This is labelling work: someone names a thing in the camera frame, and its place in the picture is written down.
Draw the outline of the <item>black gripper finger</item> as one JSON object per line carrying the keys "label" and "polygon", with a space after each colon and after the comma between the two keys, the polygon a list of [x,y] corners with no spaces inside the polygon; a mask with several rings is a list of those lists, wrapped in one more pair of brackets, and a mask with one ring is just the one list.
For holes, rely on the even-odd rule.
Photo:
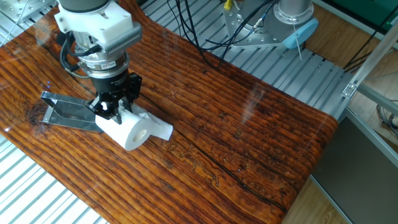
{"label": "black gripper finger", "polygon": [[113,119],[117,124],[122,123],[119,114],[120,97],[114,93],[97,93],[94,100],[88,101],[86,107],[106,120]]}
{"label": "black gripper finger", "polygon": [[138,99],[140,94],[142,77],[136,73],[123,72],[121,81],[123,107],[128,111],[132,111],[132,104],[134,100]]}

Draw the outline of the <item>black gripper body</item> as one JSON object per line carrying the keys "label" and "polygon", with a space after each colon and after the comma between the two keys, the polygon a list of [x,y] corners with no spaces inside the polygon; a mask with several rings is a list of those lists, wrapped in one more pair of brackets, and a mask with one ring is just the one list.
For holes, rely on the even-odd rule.
{"label": "black gripper body", "polygon": [[131,84],[128,69],[111,78],[92,78],[91,81],[97,95],[129,90]]}

